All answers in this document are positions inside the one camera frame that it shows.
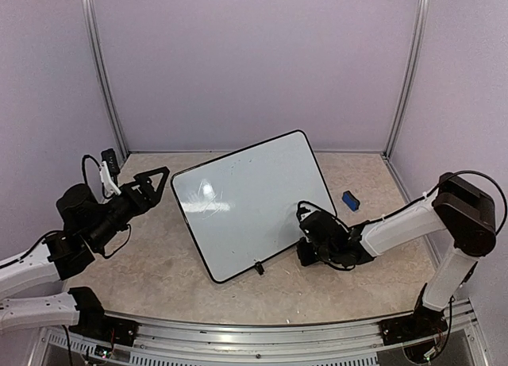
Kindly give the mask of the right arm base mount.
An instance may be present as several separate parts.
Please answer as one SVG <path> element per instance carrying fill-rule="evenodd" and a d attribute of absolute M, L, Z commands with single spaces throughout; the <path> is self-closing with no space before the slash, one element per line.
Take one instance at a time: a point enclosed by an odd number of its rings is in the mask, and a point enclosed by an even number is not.
<path fill-rule="evenodd" d="M 383 344 L 388 346 L 444 333 L 448 330 L 448 324 L 440 312 L 437 315 L 421 315 L 413 312 L 384 319 L 379 322 L 379 329 Z"/>

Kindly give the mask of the small whiteboard with wire stand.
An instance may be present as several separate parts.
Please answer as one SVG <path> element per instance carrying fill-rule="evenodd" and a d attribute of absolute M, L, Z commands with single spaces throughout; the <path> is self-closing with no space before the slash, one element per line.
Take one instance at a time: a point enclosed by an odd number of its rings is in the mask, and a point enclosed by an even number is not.
<path fill-rule="evenodd" d="M 215 283 L 295 245 L 301 201 L 337 212 L 306 134 L 294 130 L 171 177 L 184 221 Z"/>

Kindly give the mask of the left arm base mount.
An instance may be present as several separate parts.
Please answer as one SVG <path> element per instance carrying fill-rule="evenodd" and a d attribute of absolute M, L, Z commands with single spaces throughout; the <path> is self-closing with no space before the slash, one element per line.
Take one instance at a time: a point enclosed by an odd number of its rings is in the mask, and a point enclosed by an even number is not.
<path fill-rule="evenodd" d="M 132 347 L 139 324 L 134 320 L 117 318 L 99 312 L 81 312 L 76 325 L 70 326 L 72 333 L 107 342 L 110 345 Z"/>

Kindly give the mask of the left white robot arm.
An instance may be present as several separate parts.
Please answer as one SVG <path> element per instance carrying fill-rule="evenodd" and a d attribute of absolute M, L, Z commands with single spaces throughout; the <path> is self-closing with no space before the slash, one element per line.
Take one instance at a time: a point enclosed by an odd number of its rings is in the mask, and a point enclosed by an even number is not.
<path fill-rule="evenodd" d="M 108 260 L 106 246 L 118 233 L 131 232 L 131 220 L 156 207 L 170 175 L 163 166 L 136 174 L 133 181 L 115 183 L 117 167 L 106 161 L 100 176 L 109 196 L 100 203 L 86 182 L 70 187 L 57 201 L 60 230 L 43 234 L 29 249 L 1 265 L 1 332 L 45 326 L 65 326 L 73 333 L 117 339 L 125 331 L 133 339 L 136 326 L 106 315 L 89 287 L 73 287 L 57 295 L 18 298 L 18 293 L 45 283 L 71 279 L 96 256 Z"/>

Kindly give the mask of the black whiteboard eraser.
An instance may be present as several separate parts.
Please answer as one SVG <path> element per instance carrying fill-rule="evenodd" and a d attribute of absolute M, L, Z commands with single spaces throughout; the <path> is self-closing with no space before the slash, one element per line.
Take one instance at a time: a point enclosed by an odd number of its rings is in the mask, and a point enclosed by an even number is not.
<path fill-rule="evenodd" d="M 360 208 L 360 200 L 350 190 L 343 192 L 341 200 L 353 212 Z"/>

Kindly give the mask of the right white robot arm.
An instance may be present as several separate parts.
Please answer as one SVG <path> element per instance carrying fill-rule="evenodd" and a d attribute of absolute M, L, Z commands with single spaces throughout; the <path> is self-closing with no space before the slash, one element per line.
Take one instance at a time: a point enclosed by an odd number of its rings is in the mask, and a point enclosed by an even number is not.
<path fill-rule="evenodd" d="M 421 289 L 415 313 L 406 319 L 411 336 L 425 336 L 479 260 L 494 250 L 507 221 L 506 217 L 496 218 L 494 199 L 468 182 L 468 175 L 500 187 L 480 171 L 446 172 L 434 187 L 405 206 L 352 226 L 315 203 L 299 201 L 296 218 L 303 237 L 297 254 L 301 265 L 320 262 L 336 271 L 350 272 L 411 241 L 447 233 L 452 239 L 450 248 Z"/>

